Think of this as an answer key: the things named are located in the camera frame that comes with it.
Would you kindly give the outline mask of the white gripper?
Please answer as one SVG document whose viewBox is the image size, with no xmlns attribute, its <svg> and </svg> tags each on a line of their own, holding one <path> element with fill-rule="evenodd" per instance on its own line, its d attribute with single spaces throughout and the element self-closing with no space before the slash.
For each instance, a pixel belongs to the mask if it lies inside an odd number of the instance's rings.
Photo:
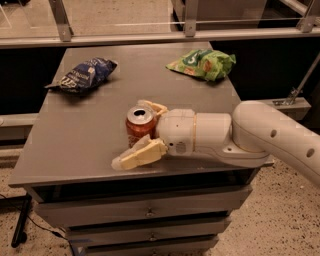
<svg viewBox="0 0 320 256">
<path fill-rule="evenodd" d="M 194 152 L 218 156 L 231 142 L 231 116 L 226 113 L 195 113 L 191 109 L 168 108 L 148 100 L 138 106 L 152 117 L 160 117 L 157 139 L 145 135 L 132 148 L 112 160 L 114 170 L 131 170 L 156 162 L 168 151 L 172 156 L 191 156 Z"/>
</svg>

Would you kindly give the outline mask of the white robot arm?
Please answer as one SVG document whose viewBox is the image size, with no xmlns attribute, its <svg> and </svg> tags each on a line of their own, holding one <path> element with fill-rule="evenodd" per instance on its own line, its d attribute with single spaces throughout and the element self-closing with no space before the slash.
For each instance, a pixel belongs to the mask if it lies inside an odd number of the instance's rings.
<svg viewBox="0 0 320 256">
<path fill-rule="evenodd" d="M 260 101 L 243 101 L 231 114 L 196 113 L 140 100 L 127 121 L 144 131 L 130 149 L 112 160 L 130 170 L 169 154 L 199 153 L 222 163 L 259 167 L 273 155 L 320 185 L 320 136 Z"/>
</svg>

